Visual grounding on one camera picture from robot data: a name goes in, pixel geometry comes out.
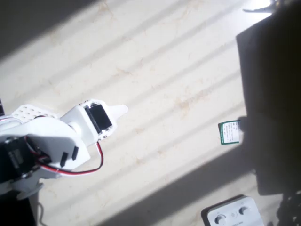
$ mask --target beige marble floor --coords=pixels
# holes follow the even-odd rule
[[[44,181],[43,223],[98,225],[132,208],[135,225],[203,225],[202,209],[238,194],[276,222],[282,196],[259,195],[239,145],[221,145],[217,127],[246,115],[235,37],[269,16],[242,8],[267,4],[95,1],[1,59],[7,113],[29,103],[62,115],[89,98],[129,107],[101,142],[99,172]],[[89,151],[85,167],[98,163]],[[215,171],[223,159],[238,166]]]

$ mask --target robotic arm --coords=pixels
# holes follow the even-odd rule
[[[24,105],[13,116],[0,117],[0,194],[19,191],[21,200],[38,192],[40,178],[94,173],[103,164],[99,141],[117,128],[116,120],[128,112],[125,105],[107,106],[89,100],[60,119]],[[82,172],[73,170],[90,159],[87,147],[96,144],[100,165]]]

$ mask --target cable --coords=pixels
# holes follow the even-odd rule
[[[36,150],[33,149],[33,147],[31,147],[31,145],[28,143],[28,137],[27,137],[27,136],[24,137],[24,140],[25,140],[26,145],[27,145],[27,147],[29,148],[30,152],[31,152],[33,155],[36,155],[36,156],[41,157],[41,155],[38,154],[38,153],[36,152]]]
[[[100,147],[100,144],[98,142],[96,143],[96,147],[97,147],[98,153],[99,153],[99,155],[101,157],[101,161],[100,161],[99,167],[97,167],[95,169],[86,170],[86,171],[80,171],[80,172],[71,172],[71,171],[68,171],[68,170],[63,170],[63,169],[52,167],[52,166],[50,166],[48,164],[45,164],[45,163],[41,162],[39,158],[37,159],[37,163],[41,166],[41,168],[43,168],[43,169],[45,169],[47,171],[53,172],[53,173],[59,173],[59,174],[61,174],[63,176],[87,175],[87,174],[94,173],[94,172],[98,171],[103,166],[103,151],[102,151],[102,149]]]
[[[44,217],[44,206],[39,202],[38,203],[38,206],[41,207],[41,215],[40,215],[40,218],[39,218],[39,223],[42,225],[42,226],[48,226],[46,224],[43,223],[42,219]]]

